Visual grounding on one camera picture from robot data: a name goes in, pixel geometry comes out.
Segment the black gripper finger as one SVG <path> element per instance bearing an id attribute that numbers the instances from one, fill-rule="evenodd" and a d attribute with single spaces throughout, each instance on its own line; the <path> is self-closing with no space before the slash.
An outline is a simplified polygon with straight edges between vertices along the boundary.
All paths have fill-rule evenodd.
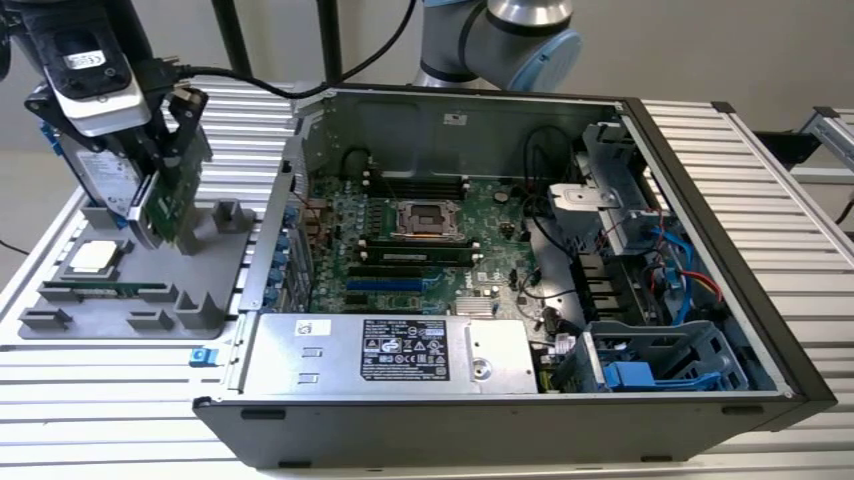
<path id="1" fill-rule="evenodd" d="M 163 146 L 163 177 L 169 188 L 199 176 L 201 163 L 208 160 L 208 141 L 200 127 L 207 102 L 208 95 L 193 87 L 175 89 L 169 97 L 168 112 L 177 124 Z"/>
<path id="2" fill-rule="evenodd" d="M 61 111 L 57 97 L 48 85 L 38 85 L 28 95 L 24 106 L 56 131 L 94 153 L 109 151 L 137 163 L 144 173 L 152 173 L 159 154 L 144 136 L 144 129 L 133 127 L 89 137 L 72 125 Z"/>

